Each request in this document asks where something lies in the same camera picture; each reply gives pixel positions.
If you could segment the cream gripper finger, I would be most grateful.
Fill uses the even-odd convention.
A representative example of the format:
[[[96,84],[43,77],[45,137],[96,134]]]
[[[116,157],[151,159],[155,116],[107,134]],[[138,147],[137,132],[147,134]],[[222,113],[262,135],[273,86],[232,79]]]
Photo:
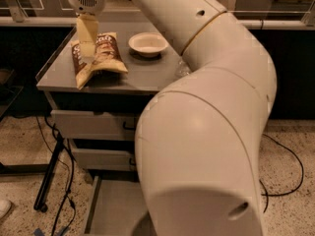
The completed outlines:
[[[98,33],[98,20],[90,14],[80,14],[77,18],[77,33],[82,60],[92,63],[95,58],[95,43]]]

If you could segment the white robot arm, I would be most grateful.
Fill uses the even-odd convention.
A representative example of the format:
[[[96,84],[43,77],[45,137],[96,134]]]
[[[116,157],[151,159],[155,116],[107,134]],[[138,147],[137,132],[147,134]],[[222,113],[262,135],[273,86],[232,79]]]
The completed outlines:
[[[190,67],[137,125],[157,236],[265,236],[259,146],[277,91],[272,58],[217,0],[132,0]]]

